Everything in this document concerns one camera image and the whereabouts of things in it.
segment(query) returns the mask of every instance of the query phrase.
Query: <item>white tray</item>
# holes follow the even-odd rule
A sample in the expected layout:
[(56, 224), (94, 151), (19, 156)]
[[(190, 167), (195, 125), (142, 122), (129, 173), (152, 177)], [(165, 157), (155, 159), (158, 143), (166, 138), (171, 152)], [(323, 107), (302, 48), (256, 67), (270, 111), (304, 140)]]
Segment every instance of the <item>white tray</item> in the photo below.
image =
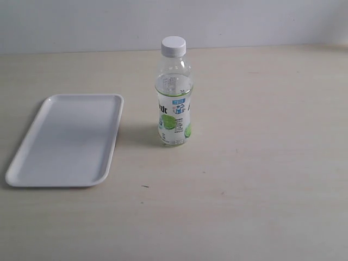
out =
[(14, 187), (89, 187), (108, 175), (123, 108), (120, 95), (46, 99), (17, 151)]

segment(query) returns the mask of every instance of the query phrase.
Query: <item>white wall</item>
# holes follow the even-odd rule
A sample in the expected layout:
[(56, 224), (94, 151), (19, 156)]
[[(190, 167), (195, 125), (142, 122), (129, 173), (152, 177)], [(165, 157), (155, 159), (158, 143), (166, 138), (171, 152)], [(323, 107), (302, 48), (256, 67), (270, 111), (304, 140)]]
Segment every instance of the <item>white wall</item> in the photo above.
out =
[(0, 53), (348, 40), (348, 0), (0, 0)]

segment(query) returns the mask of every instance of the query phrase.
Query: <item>water bottle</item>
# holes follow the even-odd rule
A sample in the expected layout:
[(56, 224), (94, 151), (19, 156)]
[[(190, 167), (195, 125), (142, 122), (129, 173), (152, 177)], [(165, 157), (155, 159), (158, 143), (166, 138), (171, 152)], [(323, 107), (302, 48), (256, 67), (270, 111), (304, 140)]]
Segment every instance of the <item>water bottle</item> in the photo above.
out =
[(193, 81), (191, 65), (185, 56), (185, 39), (166, 37), (162, 41), (161, 53), (155, 83), (159, 101), (158, 132), (164, 144), (177, 146), (184, 144), (191, 136)]

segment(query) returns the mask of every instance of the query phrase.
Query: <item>bottle label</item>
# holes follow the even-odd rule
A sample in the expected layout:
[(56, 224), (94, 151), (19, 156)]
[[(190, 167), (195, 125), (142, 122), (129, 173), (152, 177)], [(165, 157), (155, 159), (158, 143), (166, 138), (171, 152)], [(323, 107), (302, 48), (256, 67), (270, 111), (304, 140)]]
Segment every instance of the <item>bottle label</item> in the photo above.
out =
[(158, 132), (164, 143), (180, 145), (191, 136), (191, 93), (176, 97), (158, 94)]

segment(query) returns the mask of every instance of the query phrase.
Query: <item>light wooden table surface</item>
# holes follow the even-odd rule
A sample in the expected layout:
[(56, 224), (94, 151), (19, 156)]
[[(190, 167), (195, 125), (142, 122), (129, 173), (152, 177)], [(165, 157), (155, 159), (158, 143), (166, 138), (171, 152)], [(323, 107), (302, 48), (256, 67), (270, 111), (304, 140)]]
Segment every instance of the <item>light wooden table surface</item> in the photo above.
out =
[[(159, 56), (0, 57), (0, 260), (348, 260), (348, 47), (189, 50), (192, 137), (175, 148), (156, 132)], [(109, 177), (6, 186), (41, 102), (70, 93), (125, 98)]]

